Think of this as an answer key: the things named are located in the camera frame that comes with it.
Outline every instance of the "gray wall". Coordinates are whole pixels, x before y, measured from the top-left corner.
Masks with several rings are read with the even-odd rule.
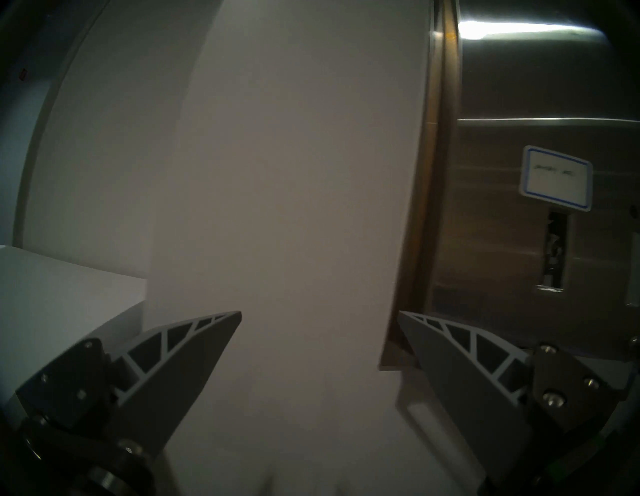
[[[22,169],[47,92],[76,35],[103,4],[104,0],[62,2],[46,16],[8,69],[0,88],[0,244],[13,242]],[[19,75],[23,68],[28,74],[21,81]]]
[[[51,111],[23,248],[146,276],[157,184],[217,1],[111,0]]]
[[[428,2],[224,2],[158,203],[145,326],[242,310],[166,455],[185,494],[459,494],[378,372]]]

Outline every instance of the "rectangular slot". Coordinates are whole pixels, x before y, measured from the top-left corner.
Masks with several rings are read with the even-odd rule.
[[[538,289],[561,292],[564,289],[566,242],[569,215],[549,211],[545,236],[544,264]]]
[[[640,307],[640,234],[637,232],[632,234],[629,285],[625,304],[628,307]]]

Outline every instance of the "screw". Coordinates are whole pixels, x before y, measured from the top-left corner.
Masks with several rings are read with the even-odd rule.
[[[584,383],[587,385],[587,387],[590,387],[591,389],[597,389],[600,387],[600,383],[596,379],[593,379],[591,377],[587,377],[584,380]]]
[[[547,406],[551,406],[552,408],[560,408],[564,405],[564,397],[560,393],[553,391],[544,393],[542,399],[545,400]]]
[[[545,353],[551,353],[554,355],[557,352],[557,349],[551,346],[550,344],[541,344],[540,349]]]

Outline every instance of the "stainless steel panel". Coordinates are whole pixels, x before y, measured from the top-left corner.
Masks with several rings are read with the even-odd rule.
[[[640,328],[640,310],[625,305],[640,231],[630,215],[640,205],[633,82],[577,3],[460,0],[458,20],[460,108],[424,313],[521,346],[550,340],[573,353],[629,357]],[[519,194],[527,145],[592,162],[591,212]],[[536,288],[550,209],[570,213],[565,283],[555,294]]]

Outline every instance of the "label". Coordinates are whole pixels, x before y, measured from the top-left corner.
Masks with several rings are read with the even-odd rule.
[[[520,194],[588,212],[591,210],[591,162],[528,146],[522,154]]]

